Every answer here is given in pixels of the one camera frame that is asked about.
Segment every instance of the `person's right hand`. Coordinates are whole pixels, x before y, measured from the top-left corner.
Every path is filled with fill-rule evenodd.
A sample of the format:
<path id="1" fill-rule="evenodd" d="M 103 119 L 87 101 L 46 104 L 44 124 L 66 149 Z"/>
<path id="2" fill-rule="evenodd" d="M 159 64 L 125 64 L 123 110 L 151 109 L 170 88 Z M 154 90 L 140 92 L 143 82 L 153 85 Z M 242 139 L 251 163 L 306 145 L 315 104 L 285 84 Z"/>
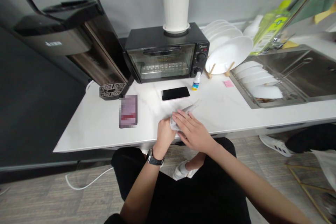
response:
<path id="1" fill-rule="evenodd" d="M 173 120 L 185 136 L 180 131 L 177 134 L 190 149 L 208 154 L 217 144 L 204 125 L 191 112 L 188 114 L 182 110 L 173 112 Z"/>

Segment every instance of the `watch strap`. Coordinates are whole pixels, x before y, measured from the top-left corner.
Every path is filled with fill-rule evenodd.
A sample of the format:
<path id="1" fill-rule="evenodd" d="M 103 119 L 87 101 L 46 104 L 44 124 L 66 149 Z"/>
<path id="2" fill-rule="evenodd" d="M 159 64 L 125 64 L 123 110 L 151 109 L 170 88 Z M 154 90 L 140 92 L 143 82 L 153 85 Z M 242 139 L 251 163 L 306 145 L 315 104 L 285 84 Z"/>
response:
<path id="1" fill-rule="evenodd" d="M 162 160 L 157 160 L 155 157 L 153 157 L 153 149 L 150 149 L 147 154 L 147 162 L 150 163 L 151 165 L 157 165 L 160 166 L 162 165 L 163 161 L 165 158 Z"/>

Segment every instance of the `white cable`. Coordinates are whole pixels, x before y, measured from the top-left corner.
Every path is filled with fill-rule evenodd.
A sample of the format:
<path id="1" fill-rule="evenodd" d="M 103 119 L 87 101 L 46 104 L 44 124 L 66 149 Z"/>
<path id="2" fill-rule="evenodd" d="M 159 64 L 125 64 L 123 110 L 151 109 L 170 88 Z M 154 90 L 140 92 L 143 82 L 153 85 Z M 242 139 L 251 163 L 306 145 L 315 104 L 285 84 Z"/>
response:
<path id="1" fill-rule="evenodd" d="M 73 186 L 70 184 L 70 182 L 69 182 L 69 180 L 68 180 L 68 175 L 70 175 L 70 174 L 65 175 L 65 180 L 66 180 L 66 182 L 68 183 L 68 186 L 71 187 L 71 189 L 74 189 L 74 190 L 83 190 L 83 189 L 89 187 L 90 185 L 92 185 L 97 179 L 99 179 L 101 176 L 103 176 L 105 173 L 107 173 L 108 171 L 110 171 L 110 170 L 112 170 L 112 169 L 113 169 L 113 167 L 110 168 L 110 169 L 108 169 L 108 170 L 106 170 L 106 171 L 104 171 L 104 172 L 103 172 L 102 174 L 100 174 L 95 180 L 93 180 L 90 184 L 88 184 L 87 186 L 84 186 L 84 187 L 82 187 L 82 188 L 76 188 L 76 187 L 73 187 Z"/>
<path id="2" fill-rule="evenodd" d="M 94 80 L 90 81 L 89 84 L 86 86 L 86 88 L 85 88 L 85 93 L 88 92 L 88 89 L 89 89 L 89 87 L 91 86 L 91 84 L 92 84 L 93 82 L 94 82 Z"/>
<path id="3" fill-rule="evenodd" d="M 4 194 L 5 192 L 7 192 L 10 189 L 10 187 L 8 187 L 5 191 L 3 191 L 2 193 L 0 193 L 0 195 Z"/>

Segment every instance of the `oven knob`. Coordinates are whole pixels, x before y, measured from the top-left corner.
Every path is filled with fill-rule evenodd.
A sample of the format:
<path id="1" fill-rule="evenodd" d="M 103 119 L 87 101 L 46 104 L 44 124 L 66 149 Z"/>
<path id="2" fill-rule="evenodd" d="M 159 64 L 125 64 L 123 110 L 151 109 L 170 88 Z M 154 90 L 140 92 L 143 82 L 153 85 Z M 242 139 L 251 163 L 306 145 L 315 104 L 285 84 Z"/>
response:
<path id="1" fill-rule="evenodd" d="M 203 61 L 205 61 L 206 58 L 207 58 L 207 56 L 205 54 L 199 54 L 196 57 L 196 60 L 197 60 L 197 62 L 203 62 Z"/>
<path id="2" fill-rule="evenodd" d="M 201 68 L 195 68 L 194 69 L 194 74 L 197 74 L 197 72 L 202 72 L 202 69 Z"/>

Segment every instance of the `toaster oven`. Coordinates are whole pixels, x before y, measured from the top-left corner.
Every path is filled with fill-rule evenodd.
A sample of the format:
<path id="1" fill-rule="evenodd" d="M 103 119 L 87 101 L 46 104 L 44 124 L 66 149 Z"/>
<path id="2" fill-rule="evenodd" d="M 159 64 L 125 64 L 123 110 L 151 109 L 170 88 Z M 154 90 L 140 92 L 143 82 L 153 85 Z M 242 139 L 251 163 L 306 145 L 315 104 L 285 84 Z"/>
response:
<path id="1" fill-rule="evenodd" d="M 181 34 L 159 27 L 131 30 L 124 57 L 138 83 L 195 77 L 203 72 L 210 43 L 196 25 Z"/>

